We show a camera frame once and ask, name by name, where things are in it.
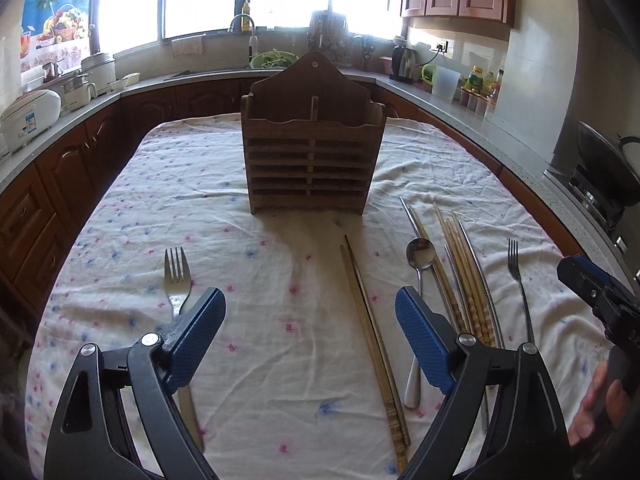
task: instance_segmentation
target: metal screw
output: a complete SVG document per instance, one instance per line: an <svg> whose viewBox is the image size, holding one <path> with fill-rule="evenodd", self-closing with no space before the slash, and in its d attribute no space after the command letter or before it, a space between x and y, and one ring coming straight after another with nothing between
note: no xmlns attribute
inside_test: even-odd
<svg viewBox="0 0 640 480"><path fill-rule="evenodd" d="M535 355L538 353L538 349L533 343L524 343L522 349L529 355Z"/></svg>
<svg viewBox="0 0 640 480"><path fill-rule="evenodd" d="M87 357L88 355L91 355L92 353L95 352L95 345L89 344L89 345L84 345L81 349L80 349L80 353L84 356Z"/></svg>
<svg viewBox="0 0 640 480"><path fill-rule="evenodd" d="M473 346L478 340L471 334L460 334L460 336L458 336L458 341L460 341L464 346Z"/></svg>
<svg viewBox="0 0 640 480"><path fill-rule="evenodd" d="M158 334L150 333L142 336L140 342L144 346L153 346L160 340L160 336Z"/></svg>

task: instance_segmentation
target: gray countertop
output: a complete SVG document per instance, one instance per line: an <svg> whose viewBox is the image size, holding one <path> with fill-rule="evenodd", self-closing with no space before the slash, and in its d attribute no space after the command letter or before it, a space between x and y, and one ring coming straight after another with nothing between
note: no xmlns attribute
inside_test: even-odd
<svg viewBox="0 0 640 480"><path fill-rule="evenodd" d="M33 139L17 153L2 158L0 160L0 192L3 192L24 168L56 140L91 115L116 102L123 96L193 82L265 77L276 72L279 72L279 70L225 70L171 79L167 79L169 76L165 75L140 81L136 85L126 88L123 92L112 92L94 99L84 108L61 117L49 130ZM344 69L342 72L352 80L375 84L412 102L457 129L481 146L482 149L500 160L506 168L527 184L558 216L594 263L615 275L622 283L630 287L630 282L626 278L628 273L623 270L623 267L616 259L610 242L602 238L580 209L562 197L562 193L548 183L544 176L544 171L548 168L548 164L522 142L496 124L493 124L490 120L486 120L482 116L460 106L458 102L447 102L429 94L418 85L399 83L392 81L388 76L371 72L360 72L351 69Z"/></svg>

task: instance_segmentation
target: blue gripper pad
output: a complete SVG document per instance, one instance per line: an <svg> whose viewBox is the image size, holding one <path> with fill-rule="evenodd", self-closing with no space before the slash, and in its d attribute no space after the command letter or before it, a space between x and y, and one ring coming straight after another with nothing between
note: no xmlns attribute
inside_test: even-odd
<svg viewBox="0 0 640 480"><path fill-rule="evenodd" d="M189 384L225 314L225 295L217 288L208 288L190 311L175 318L162 333L167 370L164 389L169 395Z"/></svg>
<svg viewBox="0 0 640 480"><path fill-rule="evenodd" d="M449 395L455 385L452 356L459 351L447 319L432 312L412 286L396 294L396 318L431 386Z"/></svg>

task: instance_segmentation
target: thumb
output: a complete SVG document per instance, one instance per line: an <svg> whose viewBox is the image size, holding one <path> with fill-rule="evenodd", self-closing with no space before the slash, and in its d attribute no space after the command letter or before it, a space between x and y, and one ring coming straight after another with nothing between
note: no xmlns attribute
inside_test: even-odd
<svg viewBox="0 0 640 480"><path fill-rule="evenodd" d="M631 399L622 388L620 380L613 381L607 392L606 405L607 415L615 428L622 424L630 404Z"/></svg>

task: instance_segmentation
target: wooden cutlery caddy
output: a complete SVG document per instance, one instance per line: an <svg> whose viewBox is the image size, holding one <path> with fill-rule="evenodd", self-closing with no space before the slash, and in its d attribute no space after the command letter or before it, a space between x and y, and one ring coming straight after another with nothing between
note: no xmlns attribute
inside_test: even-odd
<svg viewBox="0 0 640 480"><path fill-rule="evenodd" d="M242 97L251 212L339 209L362 214L386 124L384 105L320 53Z"/></svg>

